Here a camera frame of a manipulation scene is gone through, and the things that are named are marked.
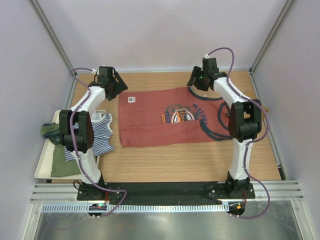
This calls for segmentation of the red graphic tank top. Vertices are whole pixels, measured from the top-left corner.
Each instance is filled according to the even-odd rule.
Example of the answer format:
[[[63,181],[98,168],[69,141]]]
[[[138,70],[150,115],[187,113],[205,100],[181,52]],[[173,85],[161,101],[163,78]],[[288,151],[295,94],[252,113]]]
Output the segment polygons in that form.
[[[230,140],[228,123],[221,97],[199,96],[190,87],[123,92],[118,99],[124,148]]]

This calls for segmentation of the tan brown tank top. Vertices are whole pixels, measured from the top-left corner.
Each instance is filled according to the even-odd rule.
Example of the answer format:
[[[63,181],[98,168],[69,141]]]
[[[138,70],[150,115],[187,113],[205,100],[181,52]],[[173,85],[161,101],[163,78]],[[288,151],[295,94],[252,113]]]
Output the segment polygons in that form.
[[[246,91],[244,94],[246,95],[246,98],[247,98],[247,99],[250,99],[250,100],[251,100],[250,102],[252,102],[252,101],[254,101],[254,100],[258,100],[258,101],[259,101],[259,104],[260,104],[261,107],[264,109],[264,111],[265,111],[266,113],[269,112],[269,109],[262,104],[261,100],[256,96],[256,94],[255,94],[255,92],[254,92],[253,90]]]

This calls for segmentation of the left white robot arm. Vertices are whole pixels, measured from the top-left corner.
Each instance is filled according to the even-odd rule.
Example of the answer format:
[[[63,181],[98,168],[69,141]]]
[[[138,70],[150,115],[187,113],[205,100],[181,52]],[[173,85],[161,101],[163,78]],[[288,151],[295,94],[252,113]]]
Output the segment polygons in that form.
[[[90,84],[85,84],[76,76],[76,71],[91,72],[94,77]],[[78,67],[70,71],[70,76],[86,88],[83,97],[70,109],[59,113],[59,139],[74,156],[81,173],[83,186],[93,199],[101,200],[106,192],[117,190],[107,189],[101,171],[95,162],[92,151],[94,131],[91,116],[105,100],[111,101],[128,87],[120,74],[112,66],[100,66],[98,70]]]

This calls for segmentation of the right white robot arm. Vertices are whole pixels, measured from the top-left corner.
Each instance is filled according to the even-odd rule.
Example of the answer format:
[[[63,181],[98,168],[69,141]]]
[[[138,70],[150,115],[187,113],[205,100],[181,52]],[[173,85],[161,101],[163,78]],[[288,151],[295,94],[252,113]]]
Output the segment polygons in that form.
[[[227,130],[233,142],[233,155],[225,192],[231,198],[240,198],[250,187],[247,164],[253,141],[262,130],[261,103],[242,93],[225,72],[220,72],[216,58],[208,55],[202,59],[202,67],[193,67],[187,86],[217,92],[230,109]]]

